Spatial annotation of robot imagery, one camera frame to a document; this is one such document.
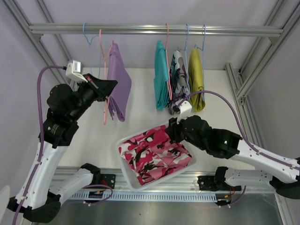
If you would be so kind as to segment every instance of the yellow shirt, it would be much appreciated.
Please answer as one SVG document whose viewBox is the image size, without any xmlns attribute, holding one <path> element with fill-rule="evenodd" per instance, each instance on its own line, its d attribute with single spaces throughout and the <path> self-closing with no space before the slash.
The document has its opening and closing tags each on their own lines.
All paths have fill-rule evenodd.
<svg viewBox="0 0 300 225">
<path fill-rule="evenodd" d="M 198 49 L 194 48 L 189 56 L 188 62 L 188 83 L 191 93 L 199 90 L 204 90 L 203 71 L 200 61 Z M 202 94 L 193 95 L 189 101 L 195 112 L 200 112 L 205 107 Z"/>
</svg>

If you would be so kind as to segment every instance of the cable tie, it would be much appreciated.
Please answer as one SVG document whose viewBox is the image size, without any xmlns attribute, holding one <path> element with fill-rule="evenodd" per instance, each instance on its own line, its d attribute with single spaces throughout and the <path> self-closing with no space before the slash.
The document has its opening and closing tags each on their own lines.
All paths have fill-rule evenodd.
<svg viewBox="0 0 300 225">
<path fill-rule="evenodd" d="M 291 167 L 290 167 L 290 169 L 292 170 L 292 169 L 294 169 L 294 168 L 296 168 L 297 166 L 295 165 L 295 164 L 291 164 Z"/>
<path fill-rule="evenodd" d="M 261 151 L 260 149 L 258 150 L 258 152 L 256 153 L 258 156 L 262 153 L 263 151 Z"/>
</svg>

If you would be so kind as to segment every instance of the white basket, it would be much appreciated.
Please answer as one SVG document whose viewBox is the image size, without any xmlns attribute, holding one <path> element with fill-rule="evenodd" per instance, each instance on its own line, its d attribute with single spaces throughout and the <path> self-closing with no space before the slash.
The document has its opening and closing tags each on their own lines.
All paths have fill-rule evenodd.
<svg viewBox="0 0 300 225">
<path fill-rule="evenodd" d="M 146 130 L 138 132 L 138 133 L 136 133 L 134 135 L 128 136 L 126 138 L 123 138 L 120 141 L 118 141 L 117 145 L 116 145 L 116 150 L 117 150 L 117 154 L 118 154 L 118 159 L 120 161 L 121 170 L 122 170 L 124 178 L 125 178 L 125 180 L 126 180 L 126 182 L 128 184 L 128 187 L 129 187 L 129 189 L 131 191 L 135 191 L 135 192 L 141 191 L 141 190 L 144 190 L 146 188 L 150 188 L 150 187 L 152 187 L 152 186 L 154 186 L 154 185 L 156 185 L 156 184 L 158 184 L 160 182 L 163 182 L 163 181 L 165 181 L 167 179 L 175 177 L 175 176 L 177 176 L 177 175 L 179 175 L 179 174 L 181 174 L 181 173 L 183 173 L 185 171 L 188 171 L 191 168 L 193 168 L 197 164 L 197 161 L 198 161 L 197 160 L 197 154 L 194 152 L 194 150 L 193 149 L 187 149 L 187 145 L 185 145 L 183 143 L 184 146 L 185 146 L 185 148 L 188 150 L 189 154 L 192 156 L 192 159 L 191 159 L 191 161 L 189 161 L 188 165 L 186 167 L 182 168 L 181 170 L 178 170 L 178 171 L 173 172 L 173 173 L 171 173 L 169 175 L 166 175 L 166 176 L 164 176 L 164 177 L 162 177 L 162 178 L 160 178 L 158 180 L 154 180 L 154 181 L 151 181 L 151 182 L 149 182 L 147 184 L 141 185 L 139 183 L 137 177 L 136 177 L 136 173 L 129 167 L 127 161 L 121 157 L 121 155 L 119 153 L 119 146 L 122 143 L 124 143 L 125 141 L 127 141 L 128 139 L 130 139 L 130 138 L 132 138 L 134 136 L 137 136 L 139 134 L 142 134 L 142 133 L 144 133 L 144 132 L 146 132 L 146 131 L 148 131 L 150 129 L 152 129 L 152 128 L 146 129 Z"/>
</svg>

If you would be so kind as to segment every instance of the teal shirt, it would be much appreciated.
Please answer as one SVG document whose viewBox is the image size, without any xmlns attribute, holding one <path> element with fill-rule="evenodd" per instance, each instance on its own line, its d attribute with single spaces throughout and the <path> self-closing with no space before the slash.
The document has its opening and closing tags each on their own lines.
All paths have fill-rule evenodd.
<svg viewBox="0 0 300 225">
<path fill-rule="evenodd" d="M 170 100 L 167 81 L 169 80 L 169 68 L 167 67 L 167 59 L 165 55 L 165 47 L 159 40 L 156 45 L 154 59 L 154 91 L 156 108 L 163 110 L 168 105 Z"/>
</svg>

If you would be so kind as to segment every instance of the gray floor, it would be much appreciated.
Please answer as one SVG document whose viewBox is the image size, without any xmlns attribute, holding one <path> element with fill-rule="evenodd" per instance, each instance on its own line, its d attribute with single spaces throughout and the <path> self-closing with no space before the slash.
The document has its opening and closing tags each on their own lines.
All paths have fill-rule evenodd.
<svg viewBox="0 0 300 225">
<path fill-rule="evenodd" d="M 274 195 L 244 195 L 231 209 L 214 203 L 107 201 L 70 204 L 48 225 L 282 225 Z"/>
</svg>

